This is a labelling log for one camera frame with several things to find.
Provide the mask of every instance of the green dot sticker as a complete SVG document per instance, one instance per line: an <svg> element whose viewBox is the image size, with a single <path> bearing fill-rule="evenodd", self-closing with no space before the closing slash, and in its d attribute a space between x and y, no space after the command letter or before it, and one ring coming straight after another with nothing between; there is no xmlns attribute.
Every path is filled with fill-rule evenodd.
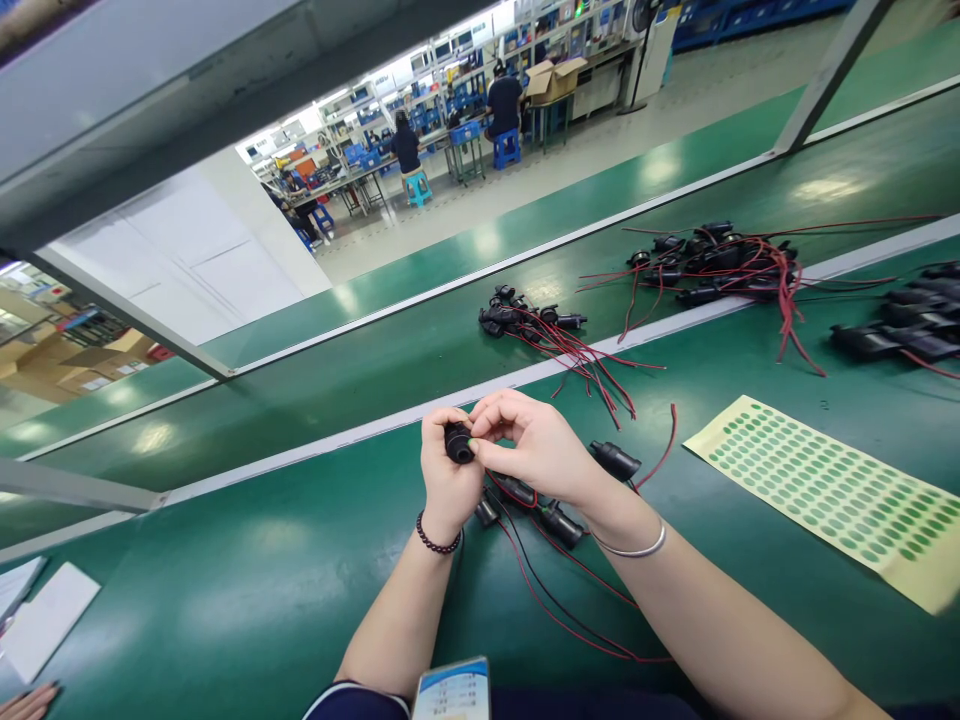
<svg viewBox="0 0 960 720"><path fill-rule="evenodd" d="M685 446L928 612L960 588L960 563L947 559L960 534L960 498L949 492L746 396ZM910 573L897 574L906 563ZM931 599L935 587L946 604L930 605L940 602Z"/></svg>

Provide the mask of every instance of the white divider strip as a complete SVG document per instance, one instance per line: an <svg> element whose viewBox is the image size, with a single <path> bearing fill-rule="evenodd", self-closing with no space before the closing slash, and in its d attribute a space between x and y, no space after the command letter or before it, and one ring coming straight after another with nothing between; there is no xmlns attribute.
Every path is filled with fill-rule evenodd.
<svg viewBox="0 0 960 720"><path fill-rule="evenodd" d="M887 240L882 240L858 250L853 250L832 260L811 265L806 268L805 275L811 278L810 282L814 282L815 279L827 280L911 250L931 245L958 234L960 234L960 214L952 215L949 218L938 220L929 225L916 228L915 230L909 230L900 235L888 238ZM717 302L702 305L698 308L677 313L663 320L658 320L649 325L641 326L630 332L624 338L623 343L618 343L617 337L610 337L606 340L601 340L592 345L592 347L609 354L623 352L638 345L643 345L681 330L700 325L709 320L729 315L752 303L752 300L745 298L723 298ZM573 361L569 356L564 356L564 358L568 362L572 363ZM213 492L214 490L235 485L236 483L286 467L287 465L293 465L347 445L362 442L375 435L381 435L399 427L419 422L432 408L438 406L457 407L467 405L500 388L516 388L522 385L529 385L530 383L543 380L553 375L559 375L563 372L566 372L566 368L556 360L544 360L536 365L525 367L494 380L459 390L444 397L421 403L406 410L401 410L387 417L373 420L349 430L344 430L336 435L316 440L298 448L292 448L273 455L272 457L264 458L249 465L228 470L219 475L214 475L205 480L199 480L190 485L178 488L170 493L165 505L175 505L184 500L189 500L199 495Z"/></svg>
<svg viewBox="0 0 960 720"><path fill-rule="evenodd" d="M690 195L691 193L695 193L698 190L702 190L711 185L715 185L718 182L727 180L733 177L734 175L739 175L740 173L746 172L747 170L752 170L755 167L758 167L760 165L770 162L775 157L776 155L772 151L766 152L763 155L758 155L757 157L751 158L750 160L747 160L746 162L742 162L739 165L734 165L733 167L729 167L726 170L721 170L720 172L714 173L713 175L709 175L708 177L705 177L702 180L697 180L696 182L690 183L689 185L684 185L681 188L672 190L668 193L665 193L664 195L660 195L659 197L655 197L652 200L647 200L646 202L640 203L635 207L632 207L628 210L624 210L623 212L619 212L616 215L611 215L610 217L604 218L603 220L598 220L595 223L586 225L580 228L579 230L574 230L573 232L567 233L566 235L561 235L555 240L550 240L549 242L545 242L542 245L537 245L536 247L530 248L529 250L525 250L522 253L519 253L512 257L508 257L506 260L501 260L500 262L496 262L493 265L488 265L487 267L481 270L472 272L469 275L464 275L463 277L459 277L456 280L451 280L448 283L444 283L443 285L435 287L432 290L427 290L426 292L422 292L419 295L414 295L413 297L407 298L402 302L398 302L394 305L390 305L389 307L386 307L383 310L378 310L375 313L366 315L360 318L359 320L354 320L353 322L347 323L346 325L341 325L340 327L334 330L330 330L329 332L325 332L321 335L317 335L316 337L312 337L309 340L304 340L303 342L297 343L296 345L291 345L290 347L285 348L280 352L276 352L273 355L268 355L267 357L262 358L261 360L257 360L256 362L252 362L249 365L244 365L243 367L237 368L237 375L243 375L244 373L248 373L251 370L256 370L257 368L263 367L264 365L269 365L270 363L276 362L277 360L285 358L288 355L293 355L294 353L298 353L301 350L306 350L307 348L313 347L314 345L319 345L320 343L326 342L328 340L332 340L333 338L338 337L340 335L345 335L346 333L356 330L357 328L361 328L364 325L369 325L372 322L376 322L377 320L381 320L385 317L389 317L390 315L394 315L395 313L398 313L402 310L406 310L407 308L411 308L414 305L419 305L420 303L426 302L427 300L432 300L433 298L443 295L445 293L448 293L451 290L456 290L457 288L463 287L464 285L469 285L470 283L476 282L477 280L482 280L483 278L489 275L493 275L502 270L506 270L507 268L511 268L514 265L519 265L520 263L526 262L527 260L535 258L538 255L543 255L544 253L550 252L551 250L556 250L558 247L572 243L574 240L579 240L582 237L586 237L587 235L592 235L593 233L599 232L600 230L605 230L606 228L616 225L617 223L623 222L624 220L629 220L635 215L638 215L640 213L645 213L649 210L653 210L654 208L660 207L661 205L666 205L667 203L671 203L674 200L677 200L678 198L683 197L684 195Z"/></svg>
<svg viewBox="0 0 960 720"><path fill-rule="evenodd" d="M103 513L103 515L97 515L97 517L84 520L83 522L79 522L75 525L70 525L69 527L61 528L60 530L54 530L46 535L40 535L38 537L31 538L30 540L25 540L22 543L11 545L8 548L3 548L0 550L0 564L10 562L11 560L16 560L17 558L25 555L33 555L35 553L42 552L43 550L51 548L54 545L60 545L68 540L78 538L81 535L89 535L97 530L103 530L111 525L116 525L124 520L129 520L132 517L136 517L136 515L133 513L119 511Z"/></svg>
<svg viewBox="0 0 960 720"><path fill-rule="evenodd" d="M189 387L186 390L181 390L180 392L174 393L169 397L165 397L162 400L157 400L156 402L152 402L149 405L144 405L142 408L138 408L137 410L128 412L126 415L121 415L120 417L114 418L113 420L108 420L107 422L100 423L99 425L94 425L92 428L89 428L88 430L79 432L76 435L71 435L70 437L64 438L63 440L58 440L57 442L51 443L50 445L45 445L39 450L33 450L31 452L28 452L18 457L17 460L19 460L20 462L27 462L28 460L33 460L35 458L46 455L47 453L52 453L54 450L59 450L60 448L66 447L67 445L72 445L73 443L79 442L80 440L88 438L91 435L96 435L97 433L101 433L104 430L109 430L112 427L116 427L117 425L121 425L130 420L134 420L142 415L151 413L154 410L159 410L162 407L166 407L167 405L172 405L178 400L183 400L183 398L190 397L191 395L196 395L198 392L202 392L203 390L206 390L209 387L213 387L216 384L217 384L217 381L214 380L213 378L211 378L210 380L204 380L199 385L194 385L193 387ZM28 420L27 422L28 423L40 422L40 420L34 419L34 420Z"/></svg>
<svg viewBox="0 0 960 720"><path fill-rule="evenodd" d="M884 115L889 115L892 112L900 110L901 108L907 107L907 105L913 105L915 102L925 100L928 97L933 97L934 95L939 95L942 92L949 90L952 87L960 85L960 75L954 75L951 78L947 78L938 83L934 83L929 87L925 87L923 90L917 90L917 92L910 93L909 95L904 95L902 98L897 98L892 102L888 102L880 107L876 107L873 110L868 110L865 113L860 113L849 120L844 120L843 122L837 123L836 125L831 125L828 128L824 128L815 133L810 133L807 136L804 146L812 145L813 143L820 142L821 140L826 140L831 138L834 135L839 135L842 132L846 132L851 128L855 128L864 123L868 123L871 120L876 120L879 117Z"/></svg>

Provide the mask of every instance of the person's hand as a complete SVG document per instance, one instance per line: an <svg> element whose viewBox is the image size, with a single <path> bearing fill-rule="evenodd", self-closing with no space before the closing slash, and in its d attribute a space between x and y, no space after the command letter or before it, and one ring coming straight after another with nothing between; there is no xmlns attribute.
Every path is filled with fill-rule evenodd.
<svg viewBox="0 0 960 720"><path fill-rule="evenodd" d="M552 405L498 390L477 403L470 420L470 447L483 466L544 495L578 507L607 481L616 484ZM516 448L494 444L503 438Z"/></svg>
<svg viewBox="0 0 960 720"><path fill-rule="evenodd" d="M483 466L476 459L458 465L447 456L443 429L448 422L462 422L471 427L464 410L437 408L423 419L420 450L423 483L427 486L423 532L437 545L450 545L456 539L477 508L483 489Z"/></svg>
<svg viewBox="0 0 960 720"><path fill-rule="evenodd" d="M19 695L0 705L0 720L40 720L60 692L53 683L41 685L29 695Z"/></svg>

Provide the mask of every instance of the id badge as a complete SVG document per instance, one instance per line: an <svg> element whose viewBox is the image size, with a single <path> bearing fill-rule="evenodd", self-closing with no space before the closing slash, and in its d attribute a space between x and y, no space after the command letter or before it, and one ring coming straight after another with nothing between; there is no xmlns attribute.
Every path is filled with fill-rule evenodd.
<svg viewBox="0 0 960 720"><path fill-rule="evenodd" d="M413 720L490 720L490 663L485 657L420 676Z"/></svg>

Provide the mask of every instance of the blue stool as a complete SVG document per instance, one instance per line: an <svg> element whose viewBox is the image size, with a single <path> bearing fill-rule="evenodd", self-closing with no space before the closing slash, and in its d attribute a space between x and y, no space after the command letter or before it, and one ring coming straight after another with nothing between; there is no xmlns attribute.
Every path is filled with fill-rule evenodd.
<svg viewBox="0 0 960 720"><path fill-rule="evenodd" d="M317 206L310 213L313 215L313 219L317 221L317 227L320 228L320 232L330 235L330 230L333 230L336 227L336 223L333 222L333 218L330 217L330 213L327 212L326 206L318 202Z"/></svg>
<svg viewBox="0 0 960 720"><path fill-rule="evenodd" d="M516 128L493 139L493 167L506 170L512 162L520 162L520 133Z"/></svg>
<svg viewBox="0 0 960 720"><path fill-rule="evenodd" d="M421 189L421 181L423 182L423 187L426 189ZM430 189L430 183L427 182L427 174L423 172L423 170L416 175L404 178L403 187L407 191L407 200L410 202L410 207L414 205L423 207L423 201L433 197L433 190Z"/></svg>
<svg viewBox="0 0 960 720"><path fill-rule="evenodd" d="M306 246L307 250L313 252L313 243L310 241L310 236L307 235L306 230L297 230L297 237L300 238L300 242Z"/></svg>

